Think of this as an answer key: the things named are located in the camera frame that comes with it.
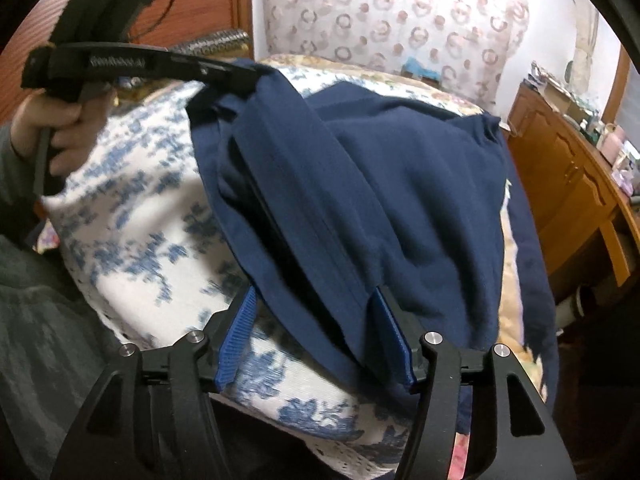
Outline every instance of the wall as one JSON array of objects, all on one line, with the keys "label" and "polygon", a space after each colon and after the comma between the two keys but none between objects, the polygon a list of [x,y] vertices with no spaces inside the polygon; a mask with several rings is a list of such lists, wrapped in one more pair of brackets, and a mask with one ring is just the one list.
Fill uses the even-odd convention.
[{"label": "wall", "polygon": [[252,0],[254,15],[254,59],[260,60],[269,55],[267,35],[264,30],[264,4],[262,0]]},{"label": "wall", "polygon": [[[530,22],[524,40],[505,66],[496,96],[496,113],[506,117],[518,86],[527,76],[531,61],[564,76],[566,64],[573,59],[575,17],[572,0],[529,0]],[[262,0],[253,0],[255,59],[268,55],[264,32]],[[593,54],[589,97],[604,110],[616,76],[620,42],[607,22],[600,17],[598,41]]]}]

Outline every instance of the box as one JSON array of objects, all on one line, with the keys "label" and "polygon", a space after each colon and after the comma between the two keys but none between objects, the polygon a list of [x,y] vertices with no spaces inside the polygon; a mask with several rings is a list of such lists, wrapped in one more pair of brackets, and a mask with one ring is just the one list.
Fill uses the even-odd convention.
[{"label": "box", "polygon": [[587,123],[591,121],[591,114],[584,108],[579,107],[573,100],[569,103],[569,108],[567,109],[566,114],[578,124],[582,124],[583,120],[587,120]]},{"label": "box", "polygon": [[542,95],[545,98],[546,102],[561,114],[567,113],[569,106],[574,102],[567,90],[564,90],[563,88],[557,88],[551,82],[546,84],[545,90],[543,91]]}]

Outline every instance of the wooden dresser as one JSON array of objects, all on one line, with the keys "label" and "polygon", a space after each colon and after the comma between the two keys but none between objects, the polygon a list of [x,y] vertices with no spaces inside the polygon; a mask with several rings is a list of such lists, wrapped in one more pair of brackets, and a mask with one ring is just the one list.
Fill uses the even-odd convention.
[{"label": "wooden dresser", "polygon": [[529,199],[557,301],[578,285],[617,301],[638,280],[640,218],[610,165],[545,99],[520,86],[508,145]]}]

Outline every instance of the wooden door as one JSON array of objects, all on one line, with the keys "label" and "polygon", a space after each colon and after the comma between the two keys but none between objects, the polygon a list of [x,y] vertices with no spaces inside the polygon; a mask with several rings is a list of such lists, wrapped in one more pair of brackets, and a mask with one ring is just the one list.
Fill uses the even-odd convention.
[{"label": "wooden door", "polygon": [[511,134],[519,136],[522,134],[522,128],[524,125],[527,114],[534,108],[536,93],[530,90],[524,85],[520,85],[516,100],[513,102],[511,112],[507,123],[511,128]]},{"label": "wooden door", "polygon": [[590,160],[576,164],[565,187],[568,193],[564,200],[552,219],[538,231],[549,274],[587,242],[616,205],[600,171]]},{"label": "wooden door", "polygon": [[575,143],[555,114],[542,104],[529,109],[521,121],[520,136],[509,141],[538,232],[551,221],[565,199],[567,178],[575,171],[578,160]]},{"label": "wooden door", "polygon": [[[169,0],[156,0],[143,10],[131,29],[141,34],[158,21]],[[68,0],[40,0],[0,52],[0,123],[14,113],[29,91],[20,88],[22,67],[28,53],[49,40]],[[251,33],[251,0],[175,0],[166,19],[137,43],[170,46],[199,36],[240,27]]]}]

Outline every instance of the floral bedspread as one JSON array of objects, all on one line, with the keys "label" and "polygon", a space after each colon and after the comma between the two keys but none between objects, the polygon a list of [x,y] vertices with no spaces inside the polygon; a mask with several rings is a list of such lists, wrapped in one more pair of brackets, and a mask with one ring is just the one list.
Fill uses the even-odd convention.
[{"label": "floral bedspread", "polygon": [[[439,99],[441,92],[418,82],[286,61],[269,62],[302,95],[348,80],[459,114],[479,112],[457,99]],[[245,280],[207,205],[193,156],[184,108],[200,88],[179,84],[110,118],[87,164],[63,194],[46,201],[80,291],[122,342],[143,349],[171,345],[202,328]],[[236,380],[220,397],[302,438],[352,479],[395,469],[410,426],[386,406],[335,384],[263,306]],[[466,445],[459,435],[451,479],[462,478]]]}]

